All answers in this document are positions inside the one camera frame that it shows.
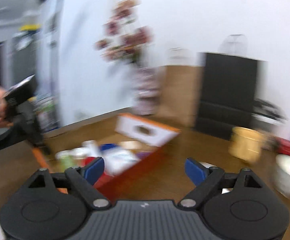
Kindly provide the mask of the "green small bottle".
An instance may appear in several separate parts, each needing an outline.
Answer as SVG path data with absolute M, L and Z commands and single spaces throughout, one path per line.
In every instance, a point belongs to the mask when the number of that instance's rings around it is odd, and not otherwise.
M 57 155 L 57 160 L 63 171 L 76 165 L 69 151 L 59 152 Z

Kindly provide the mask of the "white ceramic bowl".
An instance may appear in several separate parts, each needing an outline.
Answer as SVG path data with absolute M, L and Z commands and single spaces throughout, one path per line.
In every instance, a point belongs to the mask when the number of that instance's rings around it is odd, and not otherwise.
M 279 154 L 273 172 L 274 188 L 290 199 L 290 156 Z

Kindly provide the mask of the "yellow bear mug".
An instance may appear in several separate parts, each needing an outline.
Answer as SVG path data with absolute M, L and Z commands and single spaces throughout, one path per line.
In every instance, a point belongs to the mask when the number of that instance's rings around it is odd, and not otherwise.
M 264 136 L 253 129 L 234 127 L 230 139 L 230 155 L 242 161 L 255 164 L 260 156 Z

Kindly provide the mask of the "red small box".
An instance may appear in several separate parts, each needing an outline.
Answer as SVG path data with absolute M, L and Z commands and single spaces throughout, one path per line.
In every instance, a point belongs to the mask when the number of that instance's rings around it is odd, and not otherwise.
M 277 138 L 276 142 L 276 153 L 290 156 L 290 141 L 283 138 Z

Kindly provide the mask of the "blue round lid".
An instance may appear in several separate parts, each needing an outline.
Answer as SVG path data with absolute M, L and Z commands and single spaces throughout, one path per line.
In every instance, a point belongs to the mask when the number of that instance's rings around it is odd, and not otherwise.
M 115 147 L 118 147 L 118 145 L 117 144 L 101 144 L 101 146 L 99 146 L 99 149 L 101 150 L 101 152 L 104 152 Z

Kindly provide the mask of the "clear food container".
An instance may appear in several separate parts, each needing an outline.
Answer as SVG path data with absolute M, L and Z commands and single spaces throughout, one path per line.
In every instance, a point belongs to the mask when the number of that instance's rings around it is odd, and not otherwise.
M 287 120 L 284 112 L 269 101 L 255 99 L 252 114 L 252 128 L 274 132 Z

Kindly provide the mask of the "orange cardboard box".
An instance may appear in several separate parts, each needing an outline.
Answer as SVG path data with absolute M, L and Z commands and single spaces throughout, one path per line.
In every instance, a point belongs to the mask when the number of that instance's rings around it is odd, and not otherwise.
M 104 172 L 95 188 L 110 200 L 138 192 L 139 180 L 160 167 L 167 158 L 167 146 L 181 131 L 178 128 L 131 113 L 103 120 L 73 124 L 52 131 L 45 138 L 50 153 L 34 148 L 40 167 L 64 172 L 71 164 L 85 166 L 97 157 L 104 160 Z

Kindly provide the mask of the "dried pink roses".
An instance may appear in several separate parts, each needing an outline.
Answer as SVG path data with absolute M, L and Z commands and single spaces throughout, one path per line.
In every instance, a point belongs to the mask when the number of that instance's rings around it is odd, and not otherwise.
M 141 68 L 145 48 L 152 41 L 149 27 L 141 26 L 136 12 L 140 0 L 121 0 L 103 25 L 104 37 L 95 43 L 108 61 L 123 61 Z

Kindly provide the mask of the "black paper bag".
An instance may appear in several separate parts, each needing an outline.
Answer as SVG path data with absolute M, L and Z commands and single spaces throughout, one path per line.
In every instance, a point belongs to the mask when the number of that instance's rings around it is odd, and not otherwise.
M 205 53 L 194 129 L 229 140 L 235 127 L 250 128 L 259 61 L 247 58 L 247 37 L 232 34 L 220 53 Z

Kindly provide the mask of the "pink marbled vase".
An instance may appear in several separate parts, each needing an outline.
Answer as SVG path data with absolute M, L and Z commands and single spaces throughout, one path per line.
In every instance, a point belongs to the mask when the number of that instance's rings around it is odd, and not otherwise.
M 140 116 L 155 114 L 161 96 L 158 68 L 146 67 L 135 70 L 133 88 L 135 91 L 133 112 Z

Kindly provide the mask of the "brown paper bag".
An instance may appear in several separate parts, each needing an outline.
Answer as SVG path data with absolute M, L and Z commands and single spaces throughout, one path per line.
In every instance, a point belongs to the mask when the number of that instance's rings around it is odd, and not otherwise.
M 156 116 L 193 127 L 197 115 L 204 71 L 204 55 L 189 49 L 168 49 L 166 64 L 160 67 L 161 97 Z

